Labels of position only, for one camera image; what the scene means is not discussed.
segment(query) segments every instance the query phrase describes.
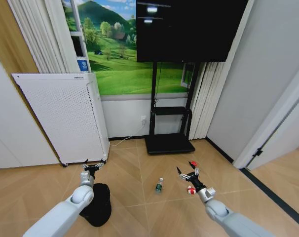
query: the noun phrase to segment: door frame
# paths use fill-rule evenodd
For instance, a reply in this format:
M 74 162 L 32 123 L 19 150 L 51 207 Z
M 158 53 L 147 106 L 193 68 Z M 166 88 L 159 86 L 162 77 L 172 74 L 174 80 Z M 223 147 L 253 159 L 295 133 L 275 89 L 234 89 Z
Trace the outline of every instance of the door frame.
M 244 168 L 252 159 L 253 154 L 257 148 L 265 142 L 267 137 L 273 132 L 281 119 L 287 114 L 291 106 L 299 98 L 299 70 L 289 83 L 277 103 L 274 105 L 268 116 L 263 123 L 259 126 L 257 132 L 253 135 L 248 142 L 242 153 L 234 161 L 233 165 L 236 168 Z

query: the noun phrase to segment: white door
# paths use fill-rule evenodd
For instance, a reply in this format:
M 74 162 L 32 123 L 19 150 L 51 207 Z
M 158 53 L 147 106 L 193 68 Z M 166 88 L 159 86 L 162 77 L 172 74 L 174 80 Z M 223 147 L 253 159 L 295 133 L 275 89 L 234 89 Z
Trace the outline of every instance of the white door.
M 293 104 L 292 109 L 288 116 L 284 117 L 284 121 L 280 121 L 280 127 L 277 127 L 276 131 L 271 134 L 271 138 L 267 138 L 266 144 L 263 144 L 262 153 L 255 156 L 247 166 L 248 169 L 255 169 L 299 146 L 299 98 Z
M 58 163 L 0 63 L 0 168 Z

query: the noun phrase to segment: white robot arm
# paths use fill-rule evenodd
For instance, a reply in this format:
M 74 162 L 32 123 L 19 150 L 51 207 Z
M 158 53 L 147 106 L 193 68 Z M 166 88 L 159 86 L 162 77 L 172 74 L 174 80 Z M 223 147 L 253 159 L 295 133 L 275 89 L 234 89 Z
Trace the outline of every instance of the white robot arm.
M 192 182 L 201 201 L 205 205 L 205 211 L 208 216 L 216 221 L 230 237 L 273 237 L 274 235 L 255 222 L 251 221 L 242 214 L 235 213 L 227 208 L 222 202 L 214 200 L 215 190 L 207 189 L 199 179 L 199 169 L 194 161 L 189 162 L 194 172 L 182 174 L 177 167 L 180 177 L 186 181 Z
M 93 200 L 94 172 L 104 164 L 86 165 L 81 172 L 81 184 L 65 201 L 60 202 L 31 226 L 24 237 L 61 237 L 76 221 L 80 212 Z

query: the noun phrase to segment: black tv stand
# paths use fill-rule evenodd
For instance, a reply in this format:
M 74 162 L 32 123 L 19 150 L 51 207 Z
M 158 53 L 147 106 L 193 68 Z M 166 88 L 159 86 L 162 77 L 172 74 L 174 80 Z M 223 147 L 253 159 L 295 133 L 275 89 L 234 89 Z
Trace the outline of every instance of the black tv stand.
M 149 154 L 172 154 L 194 152 L 195 148 L 190 143 L 188 137 L 191 126 L 192 112 L 190 109 L 195 83 L 198 76 L 200 63 L 195 63 L 191 79 L 190 90 L 185 107 L 155 107 L 155 88 L 157 62 L 153 62 L 153 75 L 151 84 L 151 104 L 149 135 L 146 136 L 146 148 Z M 155 116 L 161 115 L 183 115 L 182 124 L 179 133 L 155 134 Z

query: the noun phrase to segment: sky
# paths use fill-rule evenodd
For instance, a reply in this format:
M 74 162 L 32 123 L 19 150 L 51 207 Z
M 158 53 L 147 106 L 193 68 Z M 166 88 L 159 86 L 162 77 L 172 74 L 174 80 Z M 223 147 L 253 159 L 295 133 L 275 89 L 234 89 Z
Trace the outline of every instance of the sky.
M 75 2 L 80 5 L 88 0 L 75 0 Z M 124 19 L 131 19 L 131 15 L 136 16 L 135 1 L 136 0 L 94 0 L 101 6 L 118 13 Z M 66 6 L 71 6 L 70 0 L 63 0 Z

